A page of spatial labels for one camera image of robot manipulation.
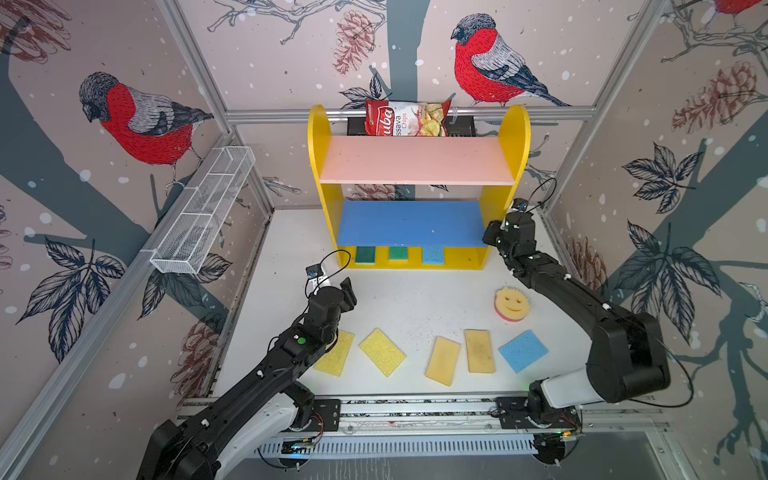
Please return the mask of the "dark green sponge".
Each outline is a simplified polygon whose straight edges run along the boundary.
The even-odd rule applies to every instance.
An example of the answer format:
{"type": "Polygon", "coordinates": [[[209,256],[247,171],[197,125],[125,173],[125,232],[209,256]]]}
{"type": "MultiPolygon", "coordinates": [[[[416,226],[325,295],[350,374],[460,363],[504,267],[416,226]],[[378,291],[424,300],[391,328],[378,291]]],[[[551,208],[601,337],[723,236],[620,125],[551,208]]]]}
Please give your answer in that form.
{"type": "Polygon", "coordinates": [[[376,263],[376,248],[373,246],[357,247],[355,263],[357,265],[374,265],[376,263]]]}

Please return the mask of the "light green sponge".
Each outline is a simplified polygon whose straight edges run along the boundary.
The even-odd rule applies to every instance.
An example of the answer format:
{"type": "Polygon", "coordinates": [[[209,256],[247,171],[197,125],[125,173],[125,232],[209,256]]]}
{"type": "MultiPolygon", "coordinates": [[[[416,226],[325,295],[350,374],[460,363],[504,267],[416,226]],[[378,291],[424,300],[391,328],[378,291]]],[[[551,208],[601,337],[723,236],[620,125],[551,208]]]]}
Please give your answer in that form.
{"type": "Polygon", "coordinates": [[[409,249],[404,246],[390,247],[388,259],[390,262],[407,262],[409,260],[409,249]]]}

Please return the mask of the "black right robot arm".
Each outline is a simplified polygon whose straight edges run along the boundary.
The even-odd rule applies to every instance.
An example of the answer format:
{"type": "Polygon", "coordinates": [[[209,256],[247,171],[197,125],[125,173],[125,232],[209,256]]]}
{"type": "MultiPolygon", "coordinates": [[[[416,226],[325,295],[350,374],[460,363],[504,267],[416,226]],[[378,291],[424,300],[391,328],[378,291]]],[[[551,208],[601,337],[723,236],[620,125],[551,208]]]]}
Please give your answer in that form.
{"type": "Polygon", "coordinates": [[[503,219],[491,221],[483,242],[498,250],[522,285],[552,301],[592,341],[583,368],[530,385],[527,412],[533,422],[550,423],[555,414],[576,405],[619,403],[670,386],[659,320],[608,302],[539,251],[526,200],[514,200],[503,219]]]}

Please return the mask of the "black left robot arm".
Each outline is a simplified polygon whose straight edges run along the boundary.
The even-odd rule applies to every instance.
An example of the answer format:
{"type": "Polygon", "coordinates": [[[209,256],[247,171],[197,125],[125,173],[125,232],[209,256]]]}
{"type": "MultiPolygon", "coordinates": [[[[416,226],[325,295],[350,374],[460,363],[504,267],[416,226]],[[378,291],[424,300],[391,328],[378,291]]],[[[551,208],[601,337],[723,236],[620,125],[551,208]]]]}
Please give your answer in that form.
{"type": "Polygon", "coordinates": [[[356,304],[350,279],[314,290],[250,373],[184,422],[154,430],[138,478],[223,479],[280,432],[302,434],[312,446],[337,431],[339,401],[317,399],[299,379],[335,346],[340,317],[356,304]]]}

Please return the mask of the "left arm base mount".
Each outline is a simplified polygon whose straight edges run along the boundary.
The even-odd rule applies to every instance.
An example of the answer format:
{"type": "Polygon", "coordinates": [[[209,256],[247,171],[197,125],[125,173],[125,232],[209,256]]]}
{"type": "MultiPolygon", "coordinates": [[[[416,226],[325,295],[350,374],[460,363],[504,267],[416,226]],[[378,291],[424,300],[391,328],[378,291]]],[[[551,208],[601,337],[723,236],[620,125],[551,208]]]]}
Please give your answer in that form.
{"type": "Polygon", "coordinates": [[[264,415],[277,413],[278,432],[317,435],[320,432],[337,432],[341,419],[341,400],[318,398],[303,384],[296,382],[278,395],[261,410],[264,415]]]}

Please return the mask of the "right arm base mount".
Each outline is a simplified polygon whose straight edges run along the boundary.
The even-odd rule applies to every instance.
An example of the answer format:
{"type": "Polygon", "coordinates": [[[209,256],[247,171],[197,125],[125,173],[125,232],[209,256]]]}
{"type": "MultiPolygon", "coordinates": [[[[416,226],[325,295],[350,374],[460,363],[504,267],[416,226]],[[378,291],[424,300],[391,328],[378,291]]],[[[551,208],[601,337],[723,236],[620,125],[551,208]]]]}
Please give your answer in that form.
{"type": "Polygon", "coordinates": [[[491,416],[500,421],[502,429],[560,429],[580,430],[582,420],[575,407],[554,408],[538,397],[502,396],[494,399],[491,416]]]}

